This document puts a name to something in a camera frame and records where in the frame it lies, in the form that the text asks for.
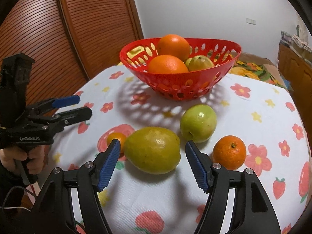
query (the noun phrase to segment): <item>tablecloth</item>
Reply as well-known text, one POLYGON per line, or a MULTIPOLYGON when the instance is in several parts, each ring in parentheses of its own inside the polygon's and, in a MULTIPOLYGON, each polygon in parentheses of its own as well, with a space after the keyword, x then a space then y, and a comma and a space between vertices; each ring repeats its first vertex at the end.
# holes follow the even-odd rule
MULTIPOLYGON (((99 194, 102 209, 114 234, 189 234, 201 217, 208 195, 198 188, 185 156, 179 131, 184 111, 198 103, 216 112, 216 131, 199 149, 210 154, 225 135, 241 138, 247 147, 242 167, 255 170, 265 188, 280 228, 286 233, 305 208, 309 182, 309 148, 297 109, 286 90, 258 80, 227 74, 209 95, 192 101, 164 99, 139 81, 124 66, 113 66, 89 81, 77 93, 78 105, 88 106, 87 122, 66 127, 54 138, 42 184, 51 170, 75 169, 106 150, 113 131, 125 135, 145 126, 171 129, 181 138, 181 161, 175 171, 150 175, 125 157, 115 167, 107 188, 99 194)), ((233 202, 230 190, 221 233, 228 231, 233 202)), ((82 221, 76 189, 72 189, 74 215, 82 221)))

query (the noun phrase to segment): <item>hand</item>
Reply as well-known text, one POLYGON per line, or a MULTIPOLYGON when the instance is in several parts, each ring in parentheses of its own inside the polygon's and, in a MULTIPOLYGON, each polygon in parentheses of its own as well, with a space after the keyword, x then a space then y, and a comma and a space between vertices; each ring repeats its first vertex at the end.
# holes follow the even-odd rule
MULTIPOLYGON (((27 163, 29 174, 39 174, 43 169, 44 146, 33 148, 28 152, 28 157, 31 159, 27 163)), ((26 159, 27 153, 17 146, 0 149, 0 161, 3 167, 15 175, 20 175, 20 171, 14 160, 24 161, 26 159)))

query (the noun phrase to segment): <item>white wall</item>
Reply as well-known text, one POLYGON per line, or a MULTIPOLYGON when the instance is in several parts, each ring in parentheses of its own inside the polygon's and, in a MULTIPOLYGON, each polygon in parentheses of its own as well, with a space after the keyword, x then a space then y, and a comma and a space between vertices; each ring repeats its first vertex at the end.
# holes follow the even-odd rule
POLYGON ((280 31, 296 34, 287 0, 135 0, 145 38, 174 33, 239 43, 243 51, 275 62, 280 31), (246 18, 256 25, 246 23, 246 18))

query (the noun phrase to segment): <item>plastic basket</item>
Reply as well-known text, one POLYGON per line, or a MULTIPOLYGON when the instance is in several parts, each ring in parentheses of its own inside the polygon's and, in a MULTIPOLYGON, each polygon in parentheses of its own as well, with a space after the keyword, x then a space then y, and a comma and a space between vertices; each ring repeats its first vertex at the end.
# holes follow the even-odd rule
POLYGON ((191 100, 207 94, 230 71, 241 54, 241 46, 232 41, 186 38, 190 44, 190 58, 206 55, 216 66, 179 74, 148 73, 149 62, 157 56, 159 40, 160 38, 137 40, 126 45, 120 52, 120 60, 141 81, 173 100, 191 100), (130 58, 127 53, 137 47, 144 49, 130 58))

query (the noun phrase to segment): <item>orange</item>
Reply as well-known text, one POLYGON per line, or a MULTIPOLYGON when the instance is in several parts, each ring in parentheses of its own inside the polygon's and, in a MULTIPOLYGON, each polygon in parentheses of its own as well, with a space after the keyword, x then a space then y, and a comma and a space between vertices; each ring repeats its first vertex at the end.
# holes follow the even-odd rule
POLYGON ((236 170, 243 165, 246 158, 246 146, 236 136, 222 137, 213 148, 213 162, 223 165, 228 170, 236 170))
POLYGON ((151 60, 147 72, 154 74, 186 73, 188 68, 179 58, 163 54, 151 60))
POLYGON ((121 146, 121 149, 120 149, 120 154, 124 153, 124 142, 126 140, 126 136, 123 134, 123 133, 111 133, 107 139, 106 139, 106 142, 107 142, 107 146, 109 146, 109 144, 112 142, 113 139, 117 139, 120 141, 120 146, 121 146))
POLYGON ((190 44, 179 35, 168 34, 160 39, 157 44, 158 55, 168 54, 186 61, 190 55, 190 44))

